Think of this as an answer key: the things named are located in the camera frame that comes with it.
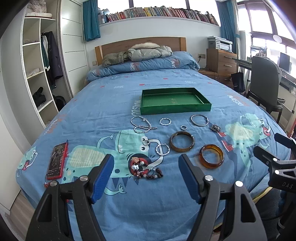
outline phone screen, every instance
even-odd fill
[[[47,177],[59,176],[62,168],[62,160],[65,152],[66,142],[54,147],[50,157]]]

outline smartphone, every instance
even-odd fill
[[[68,140],[54,147],[50,156],[46,179],[59,179],[63,176],[64,161],[68,154]]]

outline blue curtain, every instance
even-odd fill
[[[83,2],[83,30],[86,41],[101,37],[98,22],[98,0]]]
[[[227,0],[216,3],[221,21],[221,37],[232,41],[232,52],[237,53],[236,38],[239,38],[239,35],[237,35],[235,31],[236,27],[232,1]]]

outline bed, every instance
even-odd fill
[[[283,130],[262,108],[219,82],[198,73],[199,65],[186,51],[186,39],[156,37],[125,40],[95,48],[97,62],[111,52],[119,52],[135,43],[155,42],[168,45],[171,57],[142,62],[127,62],[113,68],[100,66],[90,71],[90,82],[59,112],[16,170],[16,179],[30,203],[36,207],[45,188],[49,158],[54,146],[69,142],[69,156],[65,160],[63,177],[66,183],[87,175],[106,154],[112,154],[115,165],[104,195],[93,206],[100,227],[107,240],[186,240],[193,227],[200,206],[191,199],[178,168],[180,153],[173,150],[159,156],[155,148],[168,144],[170,136],[181,125],[195,138],[194,147],[186,154],[206,175],[220,182],[241,180],[252,198],[258,200],[268,192],[268,169],[253,156],[257,145],[282,160],[289,159],[290,150],[274,141],[274,134]],[[209,125],[220,126],[213,132],[209,126],[191,123],[192,112],[147,115],[155,130],[135,133],[130,120],[140,115],[143,89],[195,87],[211,103],[210,112],[199,112],[209,118]],[[161,118],[172,123],[161,126]],[[143,145],[144,140],[150,145]],[[176,145],[187,145],[178,139]],[[198,153],[205,144],[216,144],[224,152],[224,163],[207,169],[199,163]],[[159,167],[163,178],[147,180],[133,177],[131,160],[139,157],[150,166]],[[75,240],[81,240],[72,201],[68,202],[70,223]],[[216,225],[222,221],[224,202],[218,208]]]

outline amber bangle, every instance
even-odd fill
[[[219,156],[220,156],[220,161],[218,163],[210,163],[208,162],[204,156],[203,156],[203,151],[206,150],[206,149],[213,149],[215,151],[217,151],[219,153]],[[214,169],[214,168],[217,168],[219,166],[221,166],[221,164],[223,163],[224,161],[224,154],[223,154],[223,151],[221,150],[220,147],[214,145],[214,144],[207,144],[205,146],[202,147],[202,149],[200,149],[200,163],[205,166],[206,168],[210,168],[210,169]]]
[[[178,148],[178,147],[175,147],[173,145],[173,138],[176,137],[176,136],[178,136],[178,135],[189,136],[190,139],[192,140],[191,145],[189,147],[187,147],[187,148]],[[173,150],[177,151],[177,152],[187,152],[187,151],[191,150],[193,146],[194,146],[194,137],[193,137],[193,135],[191,135],[190,133],[188,133],[186,131],[178,131],[178,132],[172,134],[171,137],[170,137],[170,147]]]

